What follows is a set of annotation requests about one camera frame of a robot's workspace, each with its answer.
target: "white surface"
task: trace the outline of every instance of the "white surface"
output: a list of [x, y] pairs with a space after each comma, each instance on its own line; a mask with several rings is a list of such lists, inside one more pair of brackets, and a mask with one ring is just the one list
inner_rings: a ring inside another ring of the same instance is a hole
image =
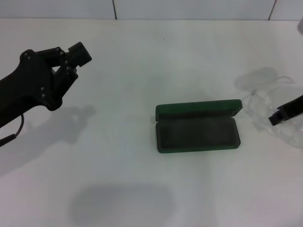
[[271, 20], [301, 20], [303, 18], [302, 0], [277, 0]]
[[1, 0], [0, 17], [115, 19], [112, 0]]
[[118, 19], [268, 20], [275, 0], [115, 0]]
[[59, 110], [32, 109], [22, 134], [0, 148], [0, 226], [302, 226], [301, 149], [241, 111], [238, 149], [164, 155], [154, 122], [158, 104], [242, 98], [243, 75], [288, 75], [300, 88], [296, 26], [0, 19], [1, 77], [26, 49], [82, 41], [93, 58]]

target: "wire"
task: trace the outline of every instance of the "wire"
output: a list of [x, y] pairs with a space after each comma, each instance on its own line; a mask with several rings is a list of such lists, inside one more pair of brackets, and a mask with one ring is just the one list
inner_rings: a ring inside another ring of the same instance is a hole
[[21, 114], [21, 125], [20, 125], [20, 127], [19, 127], [17, 133], [15, 134], [16, 137], [20, 134], [20, 132], [21, 132], [21, 130], [22, 130], [22, 128], [23, 128], [23, 125], [24, 125], [24, 115]]

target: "green case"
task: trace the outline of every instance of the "green case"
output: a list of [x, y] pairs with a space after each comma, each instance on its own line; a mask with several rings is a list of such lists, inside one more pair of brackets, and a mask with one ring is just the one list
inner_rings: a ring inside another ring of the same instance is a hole
[[241, 141], [235, 120], [241, 100], [179, 103], [156, 107], [160, 153], [236, 149]]

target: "white tile wall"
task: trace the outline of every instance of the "white tile wall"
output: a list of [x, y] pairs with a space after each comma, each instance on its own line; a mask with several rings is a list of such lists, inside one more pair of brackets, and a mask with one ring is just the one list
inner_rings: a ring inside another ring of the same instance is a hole
[[115, 19], [112, 0], [0, 0], [0, 17]]
[[303, 0], [277, 0], [271, 20], [301, 20]]
[[114, 0], [118, 19], [267, 20], [275, 0]]

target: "white table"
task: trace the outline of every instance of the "white table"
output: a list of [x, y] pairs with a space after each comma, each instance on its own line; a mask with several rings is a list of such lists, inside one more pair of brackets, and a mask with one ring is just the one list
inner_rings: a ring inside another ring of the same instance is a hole
[[154, 129], [156, 105], [235, 98], [235, 80], [254, 71], [303, 84], [296, 25], [0, 19], [1, 78], [26, 49], [82, 41], [93, 58], [60, 109], [33, 108], [0, 148], [0, 226], [302, 226], [302, 150], [243, 111], [236, 150], [160, 154]]

